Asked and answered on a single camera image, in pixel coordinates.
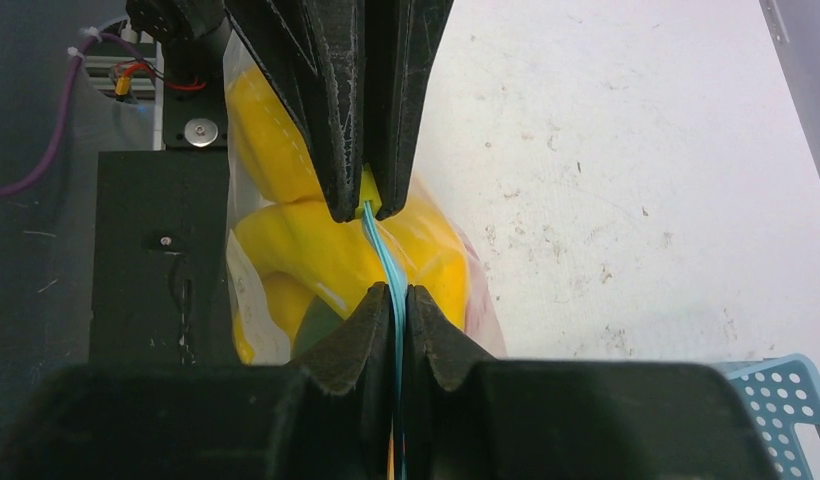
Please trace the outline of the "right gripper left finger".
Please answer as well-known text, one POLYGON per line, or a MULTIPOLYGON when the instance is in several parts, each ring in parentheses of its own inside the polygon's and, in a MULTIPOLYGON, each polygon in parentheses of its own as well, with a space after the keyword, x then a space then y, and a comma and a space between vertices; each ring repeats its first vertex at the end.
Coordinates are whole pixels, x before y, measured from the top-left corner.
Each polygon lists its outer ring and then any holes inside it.
POLYGON ((284 365, 66 368, 8 429, 0 479, 382 479, 390 296, 372 285, 284 365))

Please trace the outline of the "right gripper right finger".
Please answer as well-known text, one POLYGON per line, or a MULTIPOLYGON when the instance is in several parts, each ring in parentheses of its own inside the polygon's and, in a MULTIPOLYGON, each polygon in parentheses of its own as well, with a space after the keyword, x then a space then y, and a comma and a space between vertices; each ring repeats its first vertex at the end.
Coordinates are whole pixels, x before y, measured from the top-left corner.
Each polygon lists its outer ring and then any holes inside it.
POLYGON ((724 376, 693 363, 502 360, 408 289, 408 479, 773 479, 724 376))

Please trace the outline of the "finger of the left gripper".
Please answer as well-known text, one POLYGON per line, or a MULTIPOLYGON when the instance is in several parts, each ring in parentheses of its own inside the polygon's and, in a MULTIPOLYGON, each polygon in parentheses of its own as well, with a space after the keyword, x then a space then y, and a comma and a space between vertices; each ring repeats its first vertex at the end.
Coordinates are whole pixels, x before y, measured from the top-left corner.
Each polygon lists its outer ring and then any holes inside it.
POLYGON ((300 131, 336 222, 359 205, 364 2, 235 0, 231 25, 300 131))
POLYGON ((431 71, 452 0, 366 1, 363 162, 381 199, 376 218, 407 202, 431 71))

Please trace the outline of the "green lime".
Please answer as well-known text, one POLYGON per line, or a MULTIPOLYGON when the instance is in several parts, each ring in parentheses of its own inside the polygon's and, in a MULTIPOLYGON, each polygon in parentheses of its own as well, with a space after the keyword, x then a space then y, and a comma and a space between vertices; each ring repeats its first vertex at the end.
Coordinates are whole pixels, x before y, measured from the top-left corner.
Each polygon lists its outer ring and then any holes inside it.
POLYGON ((315 296, 306 309, 292 342, 291 357, 296 358, 304 354, 342 323, 343 318, 320 297, 315 296))

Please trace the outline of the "yellow lemon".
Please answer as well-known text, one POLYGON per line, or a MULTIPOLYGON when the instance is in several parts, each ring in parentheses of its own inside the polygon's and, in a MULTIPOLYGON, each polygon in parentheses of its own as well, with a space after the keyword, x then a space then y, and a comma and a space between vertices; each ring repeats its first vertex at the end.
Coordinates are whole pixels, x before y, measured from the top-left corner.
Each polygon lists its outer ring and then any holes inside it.
POLYGON ((272 203, 322 202, 305 140, 256 66, 227 88, 233 142, 261 196, 272 203))

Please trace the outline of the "clear zip top bag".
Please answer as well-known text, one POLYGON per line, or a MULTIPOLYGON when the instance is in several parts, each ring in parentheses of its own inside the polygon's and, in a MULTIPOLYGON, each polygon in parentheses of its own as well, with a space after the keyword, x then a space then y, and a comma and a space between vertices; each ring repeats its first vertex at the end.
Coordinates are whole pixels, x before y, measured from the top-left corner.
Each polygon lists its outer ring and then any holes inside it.
POLYGON ((223 54, 233 342, 275 394, 265 479, 493 479, 486 278, 425 187, 329 215, 304 136, 239 35, 223 54))

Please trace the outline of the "yellow banana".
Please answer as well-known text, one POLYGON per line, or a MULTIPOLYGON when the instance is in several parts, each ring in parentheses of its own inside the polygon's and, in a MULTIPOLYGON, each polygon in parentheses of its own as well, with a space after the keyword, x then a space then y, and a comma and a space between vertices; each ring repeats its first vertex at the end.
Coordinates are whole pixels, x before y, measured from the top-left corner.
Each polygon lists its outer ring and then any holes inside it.
MULTIPOLYGON (((446 318, 467 327, 471 280, 467 251, 458 230, 425 198, 409 200, 398 215, 376 225, 389 252, 412 285, 425 287, 446 318)), ((350 317, 371 285, 386 281, 382 263, 361 221, 336 223, 322 202, 266 206, 228 233, 231 267, 253 267, 251 279, 238 277, 237 291, 261 286, 268 316, 248 326, 234 315, 233 339, 245 364, 269 363, 277 349, 258 328, 277 326, 289 344, 315 296, 343 320, 350 317)))

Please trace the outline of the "blue plastic basket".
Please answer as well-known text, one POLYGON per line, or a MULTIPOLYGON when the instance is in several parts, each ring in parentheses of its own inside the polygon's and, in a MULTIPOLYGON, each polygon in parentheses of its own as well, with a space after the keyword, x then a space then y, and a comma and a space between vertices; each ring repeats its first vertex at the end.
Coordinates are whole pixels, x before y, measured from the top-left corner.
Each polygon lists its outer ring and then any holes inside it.
POLYGON ((812 471, 801 430, 811 428, 820 446, 820 373, 807 356, 720 362, 782 479, 820 479, 812 471))

